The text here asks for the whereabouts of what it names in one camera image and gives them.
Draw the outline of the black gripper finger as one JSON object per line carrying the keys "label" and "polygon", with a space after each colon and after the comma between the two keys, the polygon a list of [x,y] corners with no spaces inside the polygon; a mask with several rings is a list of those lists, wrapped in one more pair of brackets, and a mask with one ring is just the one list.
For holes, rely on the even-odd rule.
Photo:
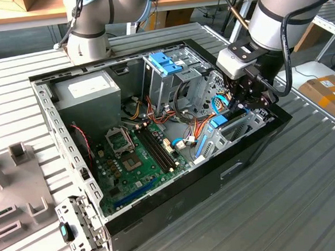
{"label": "black gripper finger", "polygon": [[243,101],[246,109],[262,109],[268,108],[270,105],[276,104],[278,97],[273,93],[263,93],[260,97],[249,97]]}
{"label": "black gripper finger", "polygon": [[243,105],[241,104],[241,94],[236,94],[234,95],[230,102],[229,102],[229,110],[232,113],[237,112],[238,110],[242,110],[243,109]]}

